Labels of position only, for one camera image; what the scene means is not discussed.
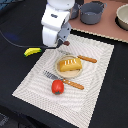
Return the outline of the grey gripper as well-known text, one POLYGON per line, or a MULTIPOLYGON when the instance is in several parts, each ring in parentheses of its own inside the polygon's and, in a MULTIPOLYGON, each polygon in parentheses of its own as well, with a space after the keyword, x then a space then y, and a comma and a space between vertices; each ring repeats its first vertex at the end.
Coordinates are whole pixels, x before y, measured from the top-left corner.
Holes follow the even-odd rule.
POLYGON ((56 40, 56 47, 60 47, 66 40, 68 35, 70 34, 71 31, 71 25, 66 22, 63 25, 60 25, 57 28, 57 40, 56 40))

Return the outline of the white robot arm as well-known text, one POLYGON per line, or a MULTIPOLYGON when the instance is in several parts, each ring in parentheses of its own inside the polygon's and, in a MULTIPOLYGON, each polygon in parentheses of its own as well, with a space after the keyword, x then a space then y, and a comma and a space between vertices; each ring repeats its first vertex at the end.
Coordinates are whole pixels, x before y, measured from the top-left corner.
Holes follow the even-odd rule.
POLYGON ((41 19, 43 44, 54 46, 58 40, 66 41, 70 31, 70 9, 75 0, 47 0, 46 9, 41 19))

